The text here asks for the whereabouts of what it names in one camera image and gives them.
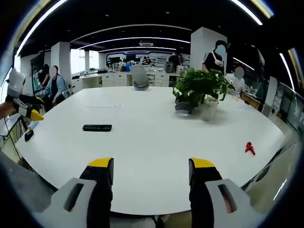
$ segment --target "white table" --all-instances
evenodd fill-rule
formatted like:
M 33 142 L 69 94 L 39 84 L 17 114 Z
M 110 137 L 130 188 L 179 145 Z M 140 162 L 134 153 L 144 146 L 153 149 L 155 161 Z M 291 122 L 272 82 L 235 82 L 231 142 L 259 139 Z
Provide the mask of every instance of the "white table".
M 111 211 L 159 215 L 190 210 L 190 157 L 212 161 L 224 179 L 242 186 L 284 141 L 270 120 L 233 96 L 219 103 L 212 122 L 178 117 L 174 100 L 165 87 L 84 89 L 46 113 L 30 141 L 20 139 L 17 148 L 56 188 L 79 177 L 90 161 L 113 157 Z M 84 132 L 84 124 L 113 128 Z M 255 157 L 245 153 L 249 141 Z
M 163 71 L 147 71 L 147 75 L 153 76 L 151 80 L 156 82 L 152 86 L 168 87 L 170 76 L 179 77 L 178 73 L 165 73 Z M 71 80 L 73 92 L 77 93 L 86 88 L 99 87 L 99 78 L 102 78 L 103 87 L 113 86 L 132 86 L 132 74 L 131 72 L 109 72 L 104 74 L 90 74 L 82 76 L 79 79 Z

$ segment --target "red clamp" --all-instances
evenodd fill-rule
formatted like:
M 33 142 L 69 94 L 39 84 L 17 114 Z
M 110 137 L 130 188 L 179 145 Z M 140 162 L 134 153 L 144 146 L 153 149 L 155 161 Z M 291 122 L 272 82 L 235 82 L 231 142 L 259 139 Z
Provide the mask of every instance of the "red clamp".
M 251 144 L 251 142 L 247 142 L 246 144 L 246 149 L 245 149 L 245 153 L 251 151 L 253 155 L 256 154 L 255 150 L 253 149 L 253 146 Z

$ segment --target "floor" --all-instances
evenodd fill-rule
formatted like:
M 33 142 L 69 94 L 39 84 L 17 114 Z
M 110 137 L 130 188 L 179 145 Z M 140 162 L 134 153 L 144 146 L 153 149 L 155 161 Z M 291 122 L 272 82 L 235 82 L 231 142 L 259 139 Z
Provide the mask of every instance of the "floor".
M 297 137 L 295 136 L 295 132 L 291 129 L 286 123 L 284 123 L 280 118 L 276 115 L 271 115 L 269 119 L 286 135 L 286 140 L 284 142 L 290 142 L 294 140 L 294 143 L 299 143 Z M 12 131 L 12 139 L 14 142 L 11 141 L 10 138 L 2 145 L 1 150 L 14 162 L 19 161 L 19 157 L 16 153 L 16 150 L 13 146 L 15 143 L 15 138 L 19 138 L 20 135 L 15 136 L 15 132 L 20 132 L 19 126 L 16 126 Z M 294 161 L 296 156 L 292 153 L 294 149 L 294 143 L 291 144 L 293 147 L 289 148 L 282 156 L 273 162 L 271 168 L 265 177 L 257 182 L 255 185 L 250 186 L 246 190 L 247 194 L 250 196 L 251 199 L 251 206 L 259 213 L 267 213 L 274 204 L 274 198 L 277 197 L 278 189 L 282 185 L 285 180 L 286 173 L 290 171 L 290 163 Z M 164 227 L 165 228 L 187 228 L 191 227 L 191 212 L 181 212 L 171 214 L 166 216 L 164 219 Z M 113 228 L 125 227 L 122 225 L 122 221 L 113 221 Z

